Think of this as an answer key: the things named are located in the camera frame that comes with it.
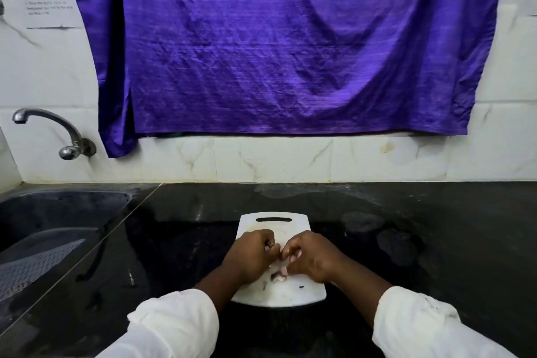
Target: right hand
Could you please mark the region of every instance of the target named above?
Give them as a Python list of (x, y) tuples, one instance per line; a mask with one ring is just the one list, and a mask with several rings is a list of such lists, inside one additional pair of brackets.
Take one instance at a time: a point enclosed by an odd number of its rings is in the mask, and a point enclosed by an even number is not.
[(304, 231), (285, 244), (280, 259), (287, 258), (287, 274), (305, 274), (317, 283), (326, 283), (334, 281), (345, 255), (321, 234)]

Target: black countertop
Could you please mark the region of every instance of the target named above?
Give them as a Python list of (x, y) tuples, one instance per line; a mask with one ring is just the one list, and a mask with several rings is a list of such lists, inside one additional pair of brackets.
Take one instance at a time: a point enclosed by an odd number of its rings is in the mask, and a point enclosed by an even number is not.
[[(11, 302), (19, 319), (0, 336), (0, 356), (97, 355), (140, 302), (190, 288), (216, 267), (240, 215), (260, 211), (308, 215), (312, 230), (393, 284), (453, 304), (465, 324), (521, 358), (537, 353), (537, 184), (490, 182), (148, 190), (89, 241), (89, 253), (70, 255)], [(326, 290), (306, 307), (230, 303), (213, 356), (382, 357), (354, 307)]]

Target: wall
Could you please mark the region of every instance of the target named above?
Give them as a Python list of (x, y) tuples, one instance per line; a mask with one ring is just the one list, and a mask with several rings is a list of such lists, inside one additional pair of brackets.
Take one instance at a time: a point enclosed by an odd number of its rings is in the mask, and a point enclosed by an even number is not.
[[(28, 182), (453, 181), (537, 179), (537, 17), (515, 17), (500, 0), (493, 49), (477, 91), (468, 136), (186, 137), (140, 140), (108, 159), (97, 132), (97, 80), (85, 31), (22, 27), (14, 0), (0, 23), (0, 126)], [(19, 107), (68, 118), (97, 154), (64, 161), (69, 138), (51, 121), (11, 122)]]
[(8, 144), (0, 129), (0, 192), (9, 190), (21, 182), (19, 171), (11, 156)]

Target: faucet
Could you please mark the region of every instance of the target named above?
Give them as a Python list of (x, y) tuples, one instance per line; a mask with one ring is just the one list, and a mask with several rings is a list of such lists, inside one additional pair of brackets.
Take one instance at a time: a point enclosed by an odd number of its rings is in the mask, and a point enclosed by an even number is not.
[(47, 119), (51, 119), (54, 122), (62, 125), (71, 137), (71, 146), (62, 147), (60, 149), (60, 157), (64, 160), (72, 160), (84, 154), (84, 156), (93, 156), (97, 151), (95, 143), (90, 139), (82, 137), (80, 132), (72, 125), (70, 121), (62, 118), (61, 116), (50, 112), (48, 110), (39, 108), (21, 108), (13, 114), (13, 121), (15, 123), (26, 123), (30, 116), (41, 116)]

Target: white sleeve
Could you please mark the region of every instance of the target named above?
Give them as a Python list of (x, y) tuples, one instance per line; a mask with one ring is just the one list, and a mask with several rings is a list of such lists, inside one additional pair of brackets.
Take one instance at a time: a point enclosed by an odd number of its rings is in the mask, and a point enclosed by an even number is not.
[(380, 298), (373, 342), (387, 358), (516, 358), (461, 323), (450, 304), (402, 287)]
[(209, 358), (214, 351), (218, 313), (201, 290), (151, 298), (127, 318), (127, 332), (98, 358)]

